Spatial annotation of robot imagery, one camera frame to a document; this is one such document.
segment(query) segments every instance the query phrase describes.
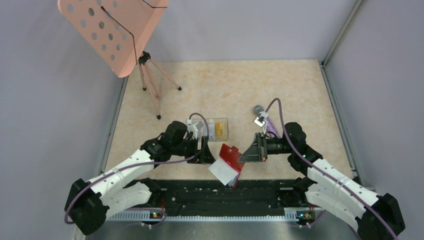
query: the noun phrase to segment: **white paper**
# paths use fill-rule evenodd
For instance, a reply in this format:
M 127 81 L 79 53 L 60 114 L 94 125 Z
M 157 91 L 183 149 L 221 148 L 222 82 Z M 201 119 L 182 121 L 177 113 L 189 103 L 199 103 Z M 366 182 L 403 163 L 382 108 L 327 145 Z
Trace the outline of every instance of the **white paper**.
M 227 185 L 230 183 L 230 187 L 234 185 L 235 179 L 239 176 L 239 173 L 228 165 L 228 163 L 226 163 L 222 158 L 218 158 L 212 165 L 210 165 L 209 171 L 215 175 L 222 184 Z

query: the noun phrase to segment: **metal frame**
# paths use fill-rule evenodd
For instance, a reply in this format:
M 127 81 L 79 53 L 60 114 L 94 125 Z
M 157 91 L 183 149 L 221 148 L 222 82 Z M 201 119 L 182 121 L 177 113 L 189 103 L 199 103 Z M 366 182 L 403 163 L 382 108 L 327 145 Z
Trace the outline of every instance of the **metal frame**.
M 349 160 L 349 163 L 352 167 L 352 172 L 353 172 L 353 176 L 356 177 L 359 180 L 359 183 L 361 184 L 361 171 L 358 169 L 358 166 L 356 164 L 356 154 L 355 151 L 353 150 L 353 147 L 351 145 L 351 139 L 349 136 L 349 132 L 348 129 L 346 127 L 345 121 L 343 119 L 343 113 L 342 110 L 340 108 L 340 104 L 337 98 L 337 95 L 335 94 L 335 92 L 333 91 L 333 84 L 331 79 L 328 76 L 327 73 L 327 66 L 329 64 L 329 62 L 331 61 L 335 51 L 337 50 L 338 46 L 340 45 L 340 43 L 343 41 L 344 36 L 346 35 L 346 33 L 348 32 L 350 26 L 352 25 L 352 22 L 355 20 L 356 16 L 358 15 L 358 13 L 360 12 L 360 10 L 362 9 L 364 3 L 366 2 L 366 0 L 357 0 L 352 11 L 350 12 L 349 16 L 347 17 L 345 23 L 343 24 L 342 28 L 340 29 L 340 32 L 338 33 L 336 39 L 334 40 L 333 44 L 331 45 L 327 55 L 325 56 L 324 60 L 322 62 L 320 62 L 320 68 L 321 68 L 321 73 L 325 82 L 325 86 L 327 88 L 328 91 L 328 95 L 330 98 L 330 102 L 334 111 L 334 115 L 339 127 L 339 131 L 341 134 L 341 138 L 346 150 L 346 154 L 347 154 L 347 158 Z M 113 136 L 115 133 L 115 128 L 118 122 L 118 116 L 119 116 L 119 112 L 121 109 L 121 105 L 122 105 L 122 101 L 124 98 L 124 93 L 125 93 L 125 89 L 127 86 L 127 82 L 128 82 L 128 76 L 125 77 L 123 79 L 122 82 L 122 87 L 119 93 L 119 98 L 115 107 L 115 113 L 113 116 L 113 120 L 110 126 L 110 131 L 108 134 L 108 140 L 106 142 L 106 146 L 103 152 L 103 156 L 102 156 L 102 161 L 101 161 L 101 165 L 100 165 L 100 169 L 99 169 L 99 174 L 102 173 L 105 170 L 106 164 L 107 164 L 107 160 L 108 160 L 108 156 L 109 156 L 109 152 L 111 149 L 111 145 L 112 145 L 112 140 L 113 140 Z
M 110 129 L 107 137 L 106 146 L 104 147 L 103 156 L 101 158 L 101 163 L 99 170 L 97 172 L 98 175 L 102 174 L 105 171 L 106 164 L 108 163 L 109 152 L 111 151 L 112 140 L 114 139 L 115 129 L 118 123 L 118 116 L 121 110 L 122 101 L 124 99 L 125 89 L 127 88 L 129 76 L 126 76 L 122 79 L 122 86 L 119 91 L 118 101 L 115 106 L 115 113 L 113 114 L 112 123 L 110 124 Z
M 334 92 L 334 86 L 333 83 L 327 73 L 327 67 L 333 58 L 334 53 L 337 51 L 340 43 L 343 41 L 343 39 L 346 36 L 346 33 L 349 31 L 350 27 L 352 26 L 353 21 L 356 19 L 358 13 L 361 11 L 361 9 L 364 6 L 364 3 L 366 3 L 366 0 L 357 0 L 355 5 L 353 6 L 352 11 L 350 12 L 349 16 L 347 17 L 346 21 L 344 22 L 343 26 L 341 27 L 337 37 L 335 38 L 333 44 L 331 45 L 328 53 L 326 54 L 324 60 L 320 62 L 319 67 L 321 68 L 322 77 L 324 79 L 325 86 L 327 88 L 328 96 L 330 98 L 331 106 L 334 111 L 335 120 L 338 125 L 338 129 L 340 131 L 341 139 L 343 141 L 344 148 L 346 150 L 347 159 L 349 160 L 350 167 L 352 170 L 352 174 L 354 179 L 359 184 L 363 184 L 363 181 L 361 179 L 361 170 L 358 167 L 357 164 L 357 157 L 355 150 L 352 147 L 351 144 L 351 138 L 349 135 L 348 128 L 345 124 L 345 120 L 343 118 L 343 112 L 340 108 L 340 102 L 338 101 L 337 94 Z

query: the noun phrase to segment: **perforated sheet holder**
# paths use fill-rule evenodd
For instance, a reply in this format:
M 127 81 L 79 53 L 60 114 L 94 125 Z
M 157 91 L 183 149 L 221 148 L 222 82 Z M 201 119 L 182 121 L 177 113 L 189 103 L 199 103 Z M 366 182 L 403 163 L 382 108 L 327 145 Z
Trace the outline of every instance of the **perforated sheet holder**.
M 112 71 L 123 78 L 133 71 L 168 2 L 169 0 L 58 0 L 57 5 L 60 13 Z

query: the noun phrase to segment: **yellow object in box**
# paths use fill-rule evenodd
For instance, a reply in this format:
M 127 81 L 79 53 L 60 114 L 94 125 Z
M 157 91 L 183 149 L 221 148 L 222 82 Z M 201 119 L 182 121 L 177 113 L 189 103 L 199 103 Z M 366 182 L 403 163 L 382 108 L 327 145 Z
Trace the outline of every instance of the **yellow object in box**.
M 227 140 L 228 139 L 228 129 L 226 122 L 216 122 L 215 123 L 215 137 L 216 140 Z

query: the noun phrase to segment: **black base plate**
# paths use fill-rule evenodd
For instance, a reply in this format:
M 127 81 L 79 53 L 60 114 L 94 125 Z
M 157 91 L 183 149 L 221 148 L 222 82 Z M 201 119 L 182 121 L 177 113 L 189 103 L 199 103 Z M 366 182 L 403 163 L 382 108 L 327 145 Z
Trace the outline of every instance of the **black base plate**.
M 153 182 L 160 190 L 135 207 L 164 207 L 168 216 L 283 216 L 285 207 L 304 207 L 293 194 L 294 179 L 240 180 L 235 189 L 218 180 Z

